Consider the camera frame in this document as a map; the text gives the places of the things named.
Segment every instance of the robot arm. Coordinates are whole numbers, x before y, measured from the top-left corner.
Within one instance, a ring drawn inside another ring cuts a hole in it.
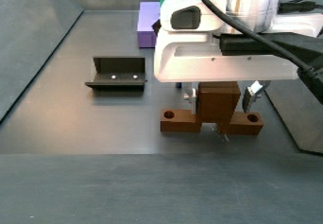
[[[277,5],[279,0],[167,0],[160,9],[161,28],[154,47],[156,78],[165,82],[195,82],[299,76],[323,104],[323,60],[316,60],[323,55],[321,40],[315,41],[320,46],[316,57],[304,62],[289,53],[295,45],[284,46],[284,42],[277,45],[264,37],[288,32],[315,38],[323,15],[276,15]],[[239,37],[231,37],[227,43],[221,35]],[[271,52],[261,49],[255,53],[253,48],[263,44]],[[249,45],[249,50],[237,54],[245,48],[243,45]]]

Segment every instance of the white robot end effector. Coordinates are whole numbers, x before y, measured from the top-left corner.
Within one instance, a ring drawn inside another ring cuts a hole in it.
[[[276,15],[280,0],[209,1],[253,33],[289,32],[315,38],[321,29],[323,15],[319,13]],[[249,46],[256,44],[249,44],[243,53],[237,50],[244,45],[240,31],[223,22],[201,0],[165,0],[160,9],[160,23],[153,71],[161,82],[260,80],[256,85],[261,85],[261,89],[253,95],[252,91],[245,90],[251,95],[244,97],[243,108],[248,111],[257,98],[255,95],[264,90],[269,80],[296,79],[300,75],[289,58],[269,55],[264,51],[261,53],[261,50],[255,52]],[[224,46],[225,51],[232,51],[225,55],[220,48],[220,35],[224,34],[237,35],[237,40],[233,37],[228,43],[233,49]]]

